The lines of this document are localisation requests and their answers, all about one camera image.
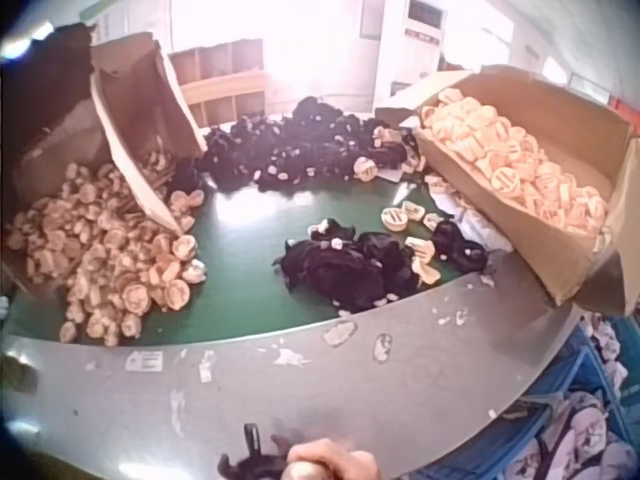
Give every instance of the cardboard flap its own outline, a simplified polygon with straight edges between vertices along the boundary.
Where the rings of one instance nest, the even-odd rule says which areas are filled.
[[[436,72],[376,105],[375,116],[392,127],[397,127],[439,91],[472,74],[469,70]]]
[[[178,223],[173,218],[173,215],[171,215],[167,206],[158,198],[149,183],[147,183],[142,173],[140,173],[140,170],[138,170],[119,130],[115,128],[109,108],[101,91],[100,77],[100,73],[95,73],[91,76],[91,96],[95,102],[96,111],[107,136],[113,162],[129,183],[140,208],[160,225],[181,235],[182,232]]]
[[[576,295],[583,308],[609,315],[631,314],[640,296],[640,139],[629,144],[618,188],[609,201],[606,227],[611,245],[594,264]]]
[[[134,158],[163,147],[178,158],[199,157],[205,141],[150,33],[99,45],[92,59],[100,72],[109,114]]]

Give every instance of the white paper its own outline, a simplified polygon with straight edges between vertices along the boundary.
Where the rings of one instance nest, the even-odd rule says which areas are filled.
[[[125,370],[128,372],[162,372],[162,352],[160,351],[138,351],[127,357]]]

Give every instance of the black object in hand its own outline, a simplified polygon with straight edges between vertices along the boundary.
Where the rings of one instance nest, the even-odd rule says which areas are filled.
[[[255,423],[245,424],[244,438],[249,456],[237,465],[231,465],[229,456],[222,454],[218,462],[218,473],[227,480],[280,480],[287,467],[289,445],[280,438],[272,437],[278,446],[278,455],[263,455],[260,448],[260,432]]]

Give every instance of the white tag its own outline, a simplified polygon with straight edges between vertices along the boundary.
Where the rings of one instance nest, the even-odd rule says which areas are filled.
[[[390,168],[384,168],[382,170],[378,170],[378,177],[384,178],[385,180],[389,180],[393,183],[398,183],[402,178],[403,171],[400,169],[391,170]]]
[[[200,364],[200,381],[202,383],[209,383],[212,380],[211,377],[211,370],[209,370],[210,368],[209,363],[201,363]]]
[[[161,372],[162,352],[135,350],[127,357],[124,368],[127,372]]]

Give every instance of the white sticker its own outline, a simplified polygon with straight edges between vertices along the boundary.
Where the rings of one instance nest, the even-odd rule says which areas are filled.
[[[124,368],[128,372],[162,372],[162,352],[134,350]]]
[[[198,370],[200,371],[200,382],[209,383],[213,380],[211,368],[216,363],[216,360],[216,353],[213,350],[206,350],[204,352],[204,356],[202,357],[198,367]]]

